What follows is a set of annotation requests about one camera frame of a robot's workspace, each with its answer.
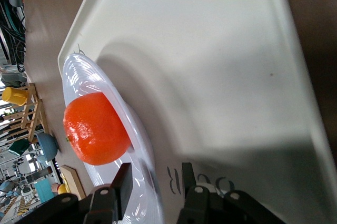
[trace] yellow mug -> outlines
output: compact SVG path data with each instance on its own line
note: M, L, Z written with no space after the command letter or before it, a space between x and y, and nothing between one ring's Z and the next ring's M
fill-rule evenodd
M13 87L6 87L2 93L2 100L16 104L19 106L23 106L27 103L28 99L28 91L16 89Z

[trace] wooden board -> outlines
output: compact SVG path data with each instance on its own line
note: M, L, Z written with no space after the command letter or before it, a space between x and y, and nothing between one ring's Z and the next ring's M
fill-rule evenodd
M62 165L60 169L63 176L68 182L71 193L77 195L79 200L84 199L86 195L84 193L81 181L78 178L76 170L66 165Z

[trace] clear plastic plate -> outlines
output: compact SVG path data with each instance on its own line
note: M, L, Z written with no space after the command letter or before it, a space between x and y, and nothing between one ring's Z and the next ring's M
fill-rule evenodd
M85 94L104 93L130 137L131 147L118 160L101 166L84 163L94 186L110 184L122 163L132 163L133 190L124 219L119 223L164 223L152 146L136 113L124 102L105 73L84 55L68 56L63 67L62 81L66 106Z

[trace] blue bowl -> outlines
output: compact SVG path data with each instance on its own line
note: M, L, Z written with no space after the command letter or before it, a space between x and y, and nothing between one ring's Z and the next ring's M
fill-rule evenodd
M36 136L47 161L53 160L57 154L56 139L52 135L46 133L40 133Z

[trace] orange-red fruit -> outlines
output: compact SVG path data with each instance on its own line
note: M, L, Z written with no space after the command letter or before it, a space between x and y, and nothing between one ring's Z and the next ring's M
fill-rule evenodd
M63 125L79 159L91 165L115 161L131 144L119 116L103 93L73 100L64 111Z

